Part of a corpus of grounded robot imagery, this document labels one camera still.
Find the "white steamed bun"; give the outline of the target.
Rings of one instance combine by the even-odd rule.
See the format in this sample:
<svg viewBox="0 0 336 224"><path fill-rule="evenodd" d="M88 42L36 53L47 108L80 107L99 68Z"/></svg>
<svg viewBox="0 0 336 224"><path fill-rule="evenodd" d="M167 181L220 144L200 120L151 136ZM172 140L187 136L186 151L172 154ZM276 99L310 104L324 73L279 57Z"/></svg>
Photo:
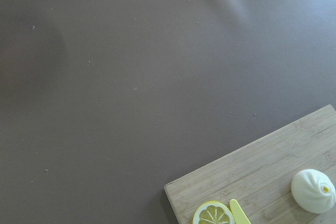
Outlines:
<svg viewBox="0 0 336 224"><path fill-rule="evenodd" d="M330 178L315 169L297 172L291 181L291 193L304 210L323 214L335 205L335 186Z"/></svg>

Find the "upper lemon slice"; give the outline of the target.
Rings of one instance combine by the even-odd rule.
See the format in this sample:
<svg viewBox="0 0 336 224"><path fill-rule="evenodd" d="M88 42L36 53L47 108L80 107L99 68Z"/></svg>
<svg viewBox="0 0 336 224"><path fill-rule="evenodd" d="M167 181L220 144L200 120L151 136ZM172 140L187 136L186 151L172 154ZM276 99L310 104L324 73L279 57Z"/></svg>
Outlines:
<svg viewBox="0 0 336 224"><path fill-rule="evenodd" d="M207 201L194 212L192 224L234 224L232 212L218 201Z"/></svg>

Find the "yellow plastic knife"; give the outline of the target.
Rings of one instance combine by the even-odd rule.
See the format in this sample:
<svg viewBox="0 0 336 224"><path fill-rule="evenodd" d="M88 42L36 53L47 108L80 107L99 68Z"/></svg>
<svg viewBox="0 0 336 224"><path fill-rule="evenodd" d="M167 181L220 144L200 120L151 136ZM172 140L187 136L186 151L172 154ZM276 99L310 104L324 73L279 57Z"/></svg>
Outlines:
<svg viewBox="0 0 336 224"><path fill-rule="evenodd" d="M231 199L229 201L229 206L236 224L251 224L250 220L236 199Z"/></svg>

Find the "wooden cutting board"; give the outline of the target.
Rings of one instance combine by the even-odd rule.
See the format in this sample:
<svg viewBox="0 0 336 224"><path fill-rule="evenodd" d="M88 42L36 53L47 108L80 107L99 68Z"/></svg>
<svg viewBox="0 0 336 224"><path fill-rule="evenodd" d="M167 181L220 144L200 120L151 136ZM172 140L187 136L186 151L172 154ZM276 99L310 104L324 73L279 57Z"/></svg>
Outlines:
<svg viewBox="0 0 336 224"><path fill-rule="evenodd" d="M204 202L236 199L251 223L335 223L335 210L312 214L291 194L291 180L316 169L335 181L335 109L327 105L243 146L164 189L179 223Z"/></svg>

